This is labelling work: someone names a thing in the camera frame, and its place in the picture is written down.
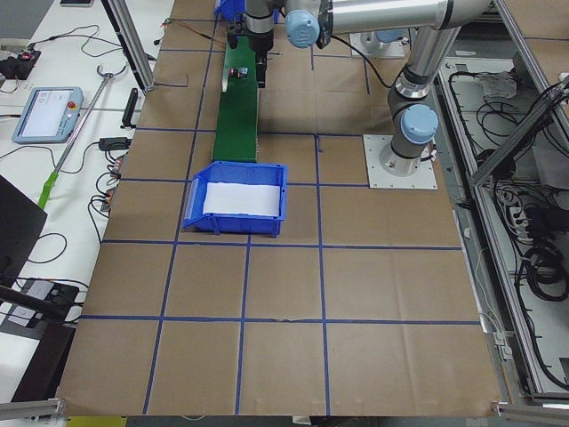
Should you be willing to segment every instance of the cable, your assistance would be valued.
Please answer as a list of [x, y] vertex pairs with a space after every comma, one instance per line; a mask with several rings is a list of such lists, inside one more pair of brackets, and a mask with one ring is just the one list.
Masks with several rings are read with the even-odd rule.
[[[95, 28], [94, 32], [90, 35], [85, 35], [85, 34], [73, 34], [74, 32], [78, 31], [79, 29], [89, 29], [89, 28]], [[76, 27], [73, 28], [72, 30], [68, 31], [67, 33], [62, 33], [62, 34], [58, 34], [56, 36], [50, 36], [44, 40], [39, 40], [37, 42], [32, 42], [30, 44], [28, 44], [28, 46], [26, 47], [26, 49], [29, 50], [33, 50], [36, 47], [36, 44], [40, 44], [40, 43], [45, 43], [45, 42], [51, 42], [53, 40], [57, 40], [59, 38], [69, 38], [69, 37], [85, 37], [87, 40], [81, 44], [81, 52], [83, 52], [85, 55], [90, 56], [91, 58], [100, 58], [101, 56], [107, 55], [109, 53], [112, 52], [116, 52], [116, 51], [121, 51], [123, 50], [122, 45], [120, 45], [119, 43], [116, 42], [112, 42], [110, 40], [107, 40], [105, 38], [101, 38], [101, 37], [96, 37], [99, 34], [100, 31], [100, 27], [96, 24], [92, 24], [92, 25], [86, 25], [84, 27]], [[92, 41], [92, 40], [96, 40], [99, 42], [103, 42], [103, 43], [107, 43], [107, 44], [111, 44], [113, 46], [117, 46], [117, 48], [114, 49], [110, 49], [108, 51], [102, 52], [102, 53], [89, 53], [85, 50], [86, 46]], [[154, 58], [152, 55], [149, 55], [148, 53], [146, 53], [147, 59], [148, 60], [156, 60], [156, 58]]]
[[221, 40], [218, 40], [212, 36], [208, 36], [207, 34], [201, 33], [199, 31], [196, 31], [195, 29], [193, 29], [192, 27], [190, 27], [186, 22], [184, 22], [183, 20], [177, 20], [175, 18], [166, 18], [164, 20], [164, 23], [162, 24], [163, 27], [167, 27], [168, 24], [175, 22], [176, 24], [180, 25], [181, 27], [184, 27], [185, 29], [190, 30], [192, 33], [197, 34], [203, 38], [205, 38], [206, 40], [211, 40], [214, 43], [217, 43], [219, 47], [221, 47], [221, 49], [225, 49], [225, 43], [221, 42]]
[[9, 278], [12, 280], [43, 280], [43, 281], [51, 282], [51, 283], [69, 282], [69, 283], [75, 283], [77, 285], [84, 286], [85, 289], [89, 289], [89, 285], [87, 285], [85, 282], [82, 282], [81, 280], [75, 280], [73, 278], [24, 278], [21, 276], [8, 276], [5, 274], [1, 275], [0, 278]]
[[[523, 185], [521, 188], [535, 189], [533, 186]], [[494, 182], [493, 185], [493, 202], [496, 205], [496, 211], [498, 216], [501, 217], [501, 208], [497, 205], [499, 203], [499, 198], [497, 197], [498, 180]], [[519, 194], [517, 194], [519, 200], [522, 203], [522, 208], [524, 208], [523, 201]], [[549, 241], [541, 240], [534, 241], [532, 247], [525, 252], [522, 252], [518, 246], [518, 242], [511, 236], [508, 227], [504, 226], [508, 232], [509, 241], [514, 249], [514, 260], [515, 260], [515, 276], [514, 276], [514, 287], [516, 288], [517, 299], [520, 304], [520, 309], [523, 313], [525, 324], [527, 326], [530, 340], [532, 342], [533, 354], [535, 355], [541, 371], [558, 387], [569, 391], [569, 384], [564, 381], [559, 380], [555, 375], [549, 370], [550, 367], [545, 363], [543, 356], [541, 355], [541, 350], [537, 342], [538, 335], [535, 332], [535, 324], [529, 315], [530, 310], [525, 306], [524, 297], [522, 295], [521, 287], [524, 285], [522, 280], [526, 280], [527, 285], [530, 290], [536, 295], [536, 297], [551, 302], [564, 301], [567, 296], [569, 296], [569, 275], [563, 268], [561, 263], [561, 255], [555, 246]], [[552, 295], [546, 293], [542, 286], [553, 285], [559, 281], [565, 282], [565, 290], [559, 295]]]
[[85, 166], [85, 157], [87, 156], [87, 150], [88, 150], [90, 147], [93, 147], [93, 146], [95, 146], [95, 145], [99, 145], [99, 143], [98, 143], [98, 142], [92, 142], [92, 143], [89, 144], [87, 147], [85, 147], [85, 150], [83, 151], [83, 159], [81, 160], [81, 166], [79, 166], [79, 169], [77, 169], [76, 171], [71, 171], [71, 172], [70, 172], [70, 171], [60, 171], [60, 172], [61, 172], [61, 173], [68, 173], [68, 174], [70, 174], [70, 175], [71, 175], [71, 174], [75, 174], [75, 173], [80, 173], [80, 172], [83, 170], [84, 166]]
[[14, 93], [18, 90], [18, 87], [20, 87], [20, 80], [16, 77], [16, 86], [11, 90], [11, 91], [3, 91], [2, 89], [0, 89], [0, 93]]
[[61, 233], [44, 234], [44, 235], [40, 236], [39, 238], [37, 238], [37, 242], [39, 242], [42, 238], [47, 238], [49, 236], [58, 236], [58, 237], [62, 238], [63, 239], [63, 249], [61, 249], [61, 251], [57, 255], [55, 255], [53, 258], [50, 258], [47, 261], [34, 261], [34, 260], [28, 259], [28, 262], [31, 262], [33, 264], [47, 264], [49, 262], [53, 262], [53, 261], [57, 260], [58, 258], [60, 258], [65, 253], [66, 249], [68, 248], [68, 238], [66, 238]]
[[342, 43], [342, 44], [345, 44], [347, 47], [349, 47], [350, 49], [352, 49], [353, 51], [355, 51], [358, 55], [360, 55], [360, 56], [364, 59], [365, 63], [366, 63], [367, 65], [369, 65], [369, 66], [372, 68], [373, 73], [374, 73], [375, 76], [377, 76], [377, 78], [380, 80], [380, 83], [381, 83], [381, 85], [382, 85], [383, 87], [385, 87], [386, 89], [391, 89], [391, 88], [395, 85], [395, 83], [396, 83], [396, 81], [397, 81], [397, 79], [398, 79], [398, 77], [399, 77], [399, 74], [397, 74], [397, 77], [396, 77], [395, 81], [394, 81], [391, 85], [388, 85], [387, 83], [385, 83], [385, 80], [383, 80], [383, 77], [381, 77], [380, 72], [379, 72], [379, 71], [377, 70], [377, 68], [373, 65], [373, 62], [371, 62], [371, 61], [369, 60], [369, 58], [367, 58], [367, 57], [362, 53], [362, 51], [360, 51], [359, 49], [357, 49], [356, 47], [354, 47], [352, 44], [348, 43], [348, 42], [347, 42], [346, 40], [344, 40], [343, 38], [339, 38], [338, 36], [332, 36], [332, 38], [333, 38], [334, 40], [339, 41], [339, 42]]
[[0, 156], [0, 160], [10, 156], [11, 154], [15, 153], [16, 151], [20, 151], [21, 149], [46, 149], [50, 152], [50, 156], [52, 157], [52, 165], [53, 167], [55, 167], [55, 156], [53, 155], [53, 150], [50, 149], [49, 147], [43, 147], [41, 145], [23, 145], [21, 147], [18, 147], [16, 149], [13, 149], [12, 151], [7, 152], [6, 154], [3, 154], [2, 156]]

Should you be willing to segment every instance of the grid square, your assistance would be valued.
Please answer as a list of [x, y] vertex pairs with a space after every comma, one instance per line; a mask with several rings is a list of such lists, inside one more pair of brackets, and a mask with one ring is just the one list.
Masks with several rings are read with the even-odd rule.
[[66, 414], [142, 414], [157, 328], [147, 320], [81, 320], [58, 391]]
[[177, 182], [121, 182], [105, 239], [173, 241], [183, 191]]
[[245, 326], [241, 415], [325, 415], [321, 325]]
[[259, 163], [288, 166], [289, 182], [316, 183], [314, 138], [264, 133], [259, 138]]
[[238, 323], [164, 322], [148, 414], [233, 415], [238, 345]]
[[[192, 27], [195, 31], [198, 31], [207, 36], [213, 36], [213, 26], [215, 22], [212, 21], [184, 21], [183, 25], [188, 25]], [[164, 40], [162, 41], [162, 51], [164, 49], [196, 49], [209, 51], [212, 46], [212, 42], [204, 37], [190, 31], [187, 28], [182, 27], [178, 22], [172, 22], [168, 25], [164, 31]]]
[[166, 315], [240, 318], [244, 269], [244, 247], [178, 246]]
[[208, 52], [160, 51], [160, 60], [154, 68], [156, 81], [161, 85], [188, 84], [188, 88], [200, 88], [204, 85], [209, 55]]
[[318, 243], [317, 190], [315, 187], [288, 187], [286, 219], [276, 238], [253, 235], [253, 243], [269, 245], [316, 245]]
[[478, 321], [461, 251], [325, 250], [328, 318]]
[[221, 79], [223, 78], [224, 63], [225, 53], [212, 52], [212, 56], [210, 58], [210, 66], [207, 70], [207, 80], [205, 81], [205, 87], [211, 92], [217, 92], [219, 94], [221, 90]]
[[83, 314], [159, 316], [171, 257], [170, 245], [103, 244]]
[[329, 324], [327, 332], [334, 415], [417, 415], [402, 326]]
[[206, 87], [204, 89], [204, 100], [199, 114], [198, 129], [203, 131], [214, 131], [217, 129], [217, 118], [220, 109], [220, 89]]
[[138, 131], [124, 159], [123, 178], [185, 180], [194, 133]]
[[480, 325], [405, 325], [409, 372], [423, 416], [491, 416], [501, 399]]
[[260, 132], [314, 133], [314, 100], [315, 93], [309, 91], [263, 89], [259, 92]]
[[367, 184], [364, 142], [359, 136], [321, 137], [318, 163], [321, 183]]
[[317, 85], [308, 55], [270, 55], [267, 87], [294, 91], [313, 91]]
[[322, 318], [318, 249], [253, 247], [249, 261], [248, 318]]
[[461, 246], [444, 187], [437, 191], [324, 187], [320, 191], [327, 245]]
[[194, 179], [194, 175], [203, 171], [212, 163], [213, 142], [215, 133], [198, 133], [192, 154], [192, 165], [189, 168], [189, 179]]
[[214, 0], [176, 0], [170, 16], [179, 20], [213, 20]]
[[368, 93], [364, 60], [361, 58], [316, 56], [314, 74], [318, 76], [315, 80], [319, 92]]
[[158, 86], [146, 95], [138, 127], [155, 129], [195, 129], [202, 98], [198, 88]]
[[317, 132], [338, 135], [390, 133], [387, 107], [365, 93], [316, 92]]
[[529, 12], [535, 10], [535, 3], [530, 0], [506, 0], [505, 3], [525, 37], [569, 39], [565, 0], [542, 0], [539, 15]]

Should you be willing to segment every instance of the metal base plate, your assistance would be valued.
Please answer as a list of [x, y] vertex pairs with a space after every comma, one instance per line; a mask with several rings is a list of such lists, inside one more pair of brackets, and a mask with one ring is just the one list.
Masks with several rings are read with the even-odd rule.
[[[370, 52], [367, 47], [362, 44], [361, 33], [349, 35], [349, 42], [359, 51], [365, 53], [368, 58], [382, 58], [384, 60], [400, 60], [405, 57], [405, 51], [401, 42], [396, 41], [389, 44], [385, 49], [378, 49]], [[360, 57], [355, 51], [351, 51], [353, 57]]]
[[[364, 135], [365, 162], [371, 189], [438, 189], [431, 162], [421, 162], [411, 176], [395, 176], [380, 165], [380, 153], [391, 142], [391, 135]], [[422, 157], [429, 155], [423, 151]]]

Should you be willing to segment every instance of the black cable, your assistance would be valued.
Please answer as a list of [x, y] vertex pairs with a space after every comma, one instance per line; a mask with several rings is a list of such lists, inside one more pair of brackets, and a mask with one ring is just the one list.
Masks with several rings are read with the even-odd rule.
[[52, 165], [53, 167], [55, 167], [55, 156], [53, 155], [53, 150], [50, 149], [49, 147], [43, 147], [41, 145], [23, 145], [21, 147], [18, 147], [16, 149], [13, 149], [12, 151], [7, 152], [6, 154], [3, 154], [2, 156], [0, 156], [0, 160], [4, 159], [5, 157], [10, 156], [11, 154], [15, 153], [16, 151], [20, 151], [21, 149], [46, 149], [50, 152], [50, 156], [52, 157]]
[[[73, 34], [75, 31], [78, 31], [79, 29], [88, 29], [88, 28], [95, 28], [94, 32], [91, 35], [85, 35], [85, 34]], [[101, 38], [101, 37], [96, 37], [97, 34], [99, 34], [100, 31], [100, 27], [96, 24], [93, 25], [87, 25], [84, 27], [76, 27], [73, 28], [72, 30], [68, 31], [67, 33], [62, 33], [62, 34], [58, 34], [56, 36], [50, 36], [44, 40], [39, 40], [37, 42], [32, 42], [30, 44], [28, 44], [27, 49], [34, 49], [36, 44], [40, 44], [40, 43], [45, 43], [45, 42], [51, 42], [53, 40], [57, 40], [59, 38], [69, 38], [69, 37], [84, 37], [87, 40], [85, 41], [85, 43], [83, 43], [81, 45], [81, 52], [83, 52], [85, 55], [90, 56], [91, 58], [100, 58], [101, 56], [107, 55], [109, 53], [112, 52], [116, 52], [116, 51], [121, 51], [123, 50], [123, 47], [119, 44], [119, 43], [115, 43], [112, 42], [110, 40], [107, 40], [105, 38]], [[89, 53], [85, 50], [85, 47], [92, 41], [92, 40], [96, 40], [99, 42], [103, 42], [103, 43], [107, 43], [107, 44], [111, 44], [113, 46], [117, 46], [117, 48], [115, 49], [110, 49], [108, 51], [102, 52], [102, 53]], [[152, 55], [149, 55], [148, 53], [146, 53], [147, 55], [147, 59], [148, 60], [156, 60], [156, 58], [154, 58]]]
[[61, 173], [68, 173], [70, 175], [75, 174], [75, 173], [80, 173], [84, 166], [85, 166], [85, 157], [87, 156], [87, 150], [90, 147], [93, 147], [95, 145], [99, 145], [98, 142], [92, 142], [91, 144], [89, 144], [87, 147], [85, 147], [85, 150], [83, 151], [83, 159], [81, 160], [81, 166], [79, 166], [79, 169], [77, 169], [76, 171], [60, 171]]
[[453, 80], [455, 77], [458, 77], [458, 76], [467, 76], [467, 77], [475, 78], [475, 77], [480, 76], [480, 74], [469, 73], [466, 71], [457, 71], [455, 73], [452, 73], [448, 77], [448, 86], [449, 86], [449, 89], [451, 90], [451, 95], [452, 95], [453, 101], [454, 101], [454, 107], [456, 108], [456, 112], [459, 115], [459, 119], [461, 121], [462, 128], [464, 130], [464, 134], [466, 135], [467, 140], [469, 140], [470, 148], [472, 149], [472, 152], [476, 156], [478, 154], [477, 149], [479, 149], [480, 152], [484, 151], [485, 149], [478, 142], [476, 142], [475, 139], [472, 137], [472, 133], [470, 133], [469, 126], [467, 125], [466, 118], [464, 118], [464, 115], [462, 114], [462, 106], [461, 106], [461, 103], [459, 102], [458, 94], [454, 90], [454, 86], [453, 86]]
[[398, 74], [397, 74], [397, 77], [396, 77], [395, 81], [394, 81], [391, 85], [388, 85], [388, 84], [385, 83], [385, 81], [383, 80], [383, 77], [381, 77], [380, 72], [379, 72], [379, 71], [377, 70], [377, 68], [373, 65], [373, 62], [371, 62], [371, 61], [369, 60], [369, 58], [367, 58], [367, 57], [362, 53], [362, 51], [360, 51], [359, 49], [357, 49], [356, 47], [354, 47], [352, 44], [348, 43], [348, 42], [347, 42], [346, 40], [344, 40], [343, 38], [339, 38], [338, 36], [332, 36], [332, 38], [333, 38], [334, 40], [339, 41], [340, 43], [345, 44], [347, 47], [349, 47], [350, 49], [354, 50], [357, 54], [359, 54], [359, 55], [364, 59], [365, 63], [366, 63], [367, 65], [369, 65], [369, 66], [372, 68], [373, 73], [374, 73], [375, 76], [377, 76], [377, 78], [380, 80], [380, 83], [381, 83], [381, 85], [382, 85], [383, 87], [385, 87], [386, 89], [391, 89], [391, 88], [395, 85], [395, 83], [396, 83], [396, 81], [397, 81], [397, 79], [398, 79], [398, 77], [399, 77]]
[[8, 276], [5, 274], [1, 275], [0, 278], [9, 278], [12, 280], [43, 280], [50, 283], [69, 282], [84, 286], [85, 289], [89, 289], [89, 285], [87, 285], [85, 282], [82, 282], [81, 280], [75, 280], [73, 278], [24, 278], [21, 276]]
[[[493, 201], [495, 204], [498, 203], [496, 194], [497, 186], [498, 181], [496, 181], [493, 185]], [[533, 186], [526, 184], [524, 184], [523, 187], [533, 188]], [[501, 209], [498, 206], [496, 206], [496, 211], [501, 217]], [[569, 295], [569, 275], [563, 268], [563, 265], [561, 264], [561, 258], [559, 255], [557, 255], [557, 249], [555, 246], [553, 246], [553, 244], [550, 242], [536, 242], [532, 248], [525, 251], [525, 253], [522, 253], [521, 249], [518, 246], [518, 242], [512, 238], [507, 224], [503, 225], [505, 230], [508, 232], [509, 242], [514, 249], [514, 253], [518, 253], [520, 259], [522, 260], [522, 263], [520, 264], [518, 263], [518, 257], [514, 257], [516, 263], [516, 267], [514, 269], [516, 272], [514, 277], [514, 287], [516, 288], [517, 299], [519, 301], [526, 326], [530, 333], [529, 335], [532, 342], [533, 354], [537, 358], [541, 371], [549, 378], [549, 380], [562, 389], [569, 391], [569, 384], [559, 380], [555, 377], [555, 375], [553, 375], [553, 373], [549, 370], [550, 367], [545, 363], [543, 356], [541, 355], [541, 350], [537, 342], [538, 336], [535, 332], [535, 324], [529, 315], [530, 311], [525, 306], [524, 297], [521, 292], [521, 287], [523, 285], [522, 280], [526, 279], [528, 286], [538, 298], [544, 299], [546, 301], [563, 301], [564, 298]], [[544, 259], [543, 256], [545, 254], [545, 251], [547, 251], [549, 254], [545, 255], [546, 258]], [[541, 272], [542, 270], [553, 271], [553, 274], [543, 274]], [[561, 295], [548, 294], [541, 288], [541, 285], [551, 285], [558, 282], [558, 279], [565, 282], [565, 290], [563, 293], [561, 293]]]
[[47, 264], [49, 262], [53, 262], [53, 261], [57, 260], [58, 258], [60, 258], [65, 253], [66, 249], [68, 248], [68, 238], [66, 238], [61, 233], [47, 233], [47, 234], [44, 234], [44, 235], [40, 236], [39, 238], [37, 238], [37, 241], [40, 241], [42, 238], [47, 238], [49, 236], [58, 236], [58, 237], [62, 238], [63, 239], [63, 249], [61, 249], [61, 251], [57, 255], [55, 255], [53, 258], [50, 258], [47, 261], [34, 261], [34, 260], [28, 259], [28, 262], [31, 262], [32, 264]]

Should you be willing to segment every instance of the black monitor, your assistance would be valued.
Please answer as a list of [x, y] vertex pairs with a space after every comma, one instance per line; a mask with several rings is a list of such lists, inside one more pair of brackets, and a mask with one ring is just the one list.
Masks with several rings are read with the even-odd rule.
[[45, 327], [42, 320], [63, 322], [74, 305], [76, 286], [29, 279], [20, 291], [12, 289], [46, 219], [41, 208], [0, 175], [0, 303], [10, 302], [27, 309], [23, 318], [21, 310], [12, 306], [0, 325], [2, 332], [37, 336]]
[[47, 213], [0, 175], [0, 285], [12, 287], [46, 220]]

